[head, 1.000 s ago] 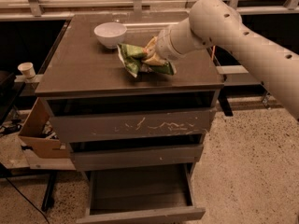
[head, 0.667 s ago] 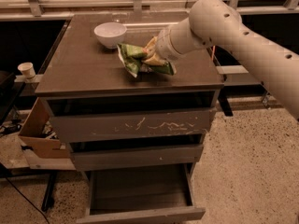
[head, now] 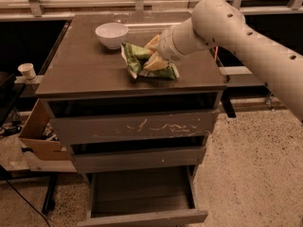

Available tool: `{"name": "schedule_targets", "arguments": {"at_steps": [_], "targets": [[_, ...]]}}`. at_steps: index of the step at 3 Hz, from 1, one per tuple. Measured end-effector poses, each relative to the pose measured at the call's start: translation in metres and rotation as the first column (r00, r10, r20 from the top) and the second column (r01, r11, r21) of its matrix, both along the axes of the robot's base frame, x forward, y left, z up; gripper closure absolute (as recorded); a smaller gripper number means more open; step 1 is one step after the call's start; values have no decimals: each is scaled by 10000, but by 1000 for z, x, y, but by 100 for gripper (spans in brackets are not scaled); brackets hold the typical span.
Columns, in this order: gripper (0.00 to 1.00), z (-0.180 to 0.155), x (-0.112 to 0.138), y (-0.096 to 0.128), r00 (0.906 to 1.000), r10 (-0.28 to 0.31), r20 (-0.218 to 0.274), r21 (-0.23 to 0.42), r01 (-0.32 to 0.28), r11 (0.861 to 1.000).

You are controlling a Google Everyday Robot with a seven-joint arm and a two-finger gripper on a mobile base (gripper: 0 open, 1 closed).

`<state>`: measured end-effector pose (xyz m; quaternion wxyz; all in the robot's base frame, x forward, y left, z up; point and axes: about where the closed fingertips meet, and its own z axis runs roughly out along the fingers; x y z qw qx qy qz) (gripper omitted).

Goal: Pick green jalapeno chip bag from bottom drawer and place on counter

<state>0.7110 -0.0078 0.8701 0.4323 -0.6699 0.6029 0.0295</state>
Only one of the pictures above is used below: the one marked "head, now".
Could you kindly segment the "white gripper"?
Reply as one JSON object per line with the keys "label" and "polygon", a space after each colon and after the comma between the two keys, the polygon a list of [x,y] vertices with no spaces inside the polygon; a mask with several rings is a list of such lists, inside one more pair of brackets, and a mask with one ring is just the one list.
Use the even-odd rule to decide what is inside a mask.
{"label": "white gripper", "polygon": [[145,48],[154,52],[143,68],[148,71],[157,71],[166,68],[169,61],[179,61],[185,56],[180,53],[173,42],[173,26],[166,28],[161,35],[154,36]]}

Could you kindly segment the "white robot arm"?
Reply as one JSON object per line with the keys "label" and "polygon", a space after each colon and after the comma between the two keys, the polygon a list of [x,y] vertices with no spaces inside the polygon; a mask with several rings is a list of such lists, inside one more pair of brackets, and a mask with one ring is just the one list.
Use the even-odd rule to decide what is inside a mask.
{"label": "white robot arm", "polygon": [[156,50],[168,61],[179,61],[215,46],[234,54],[303,121],[303,56],[256,32],[224,0],[201,0],[189,19],[162,32]]}

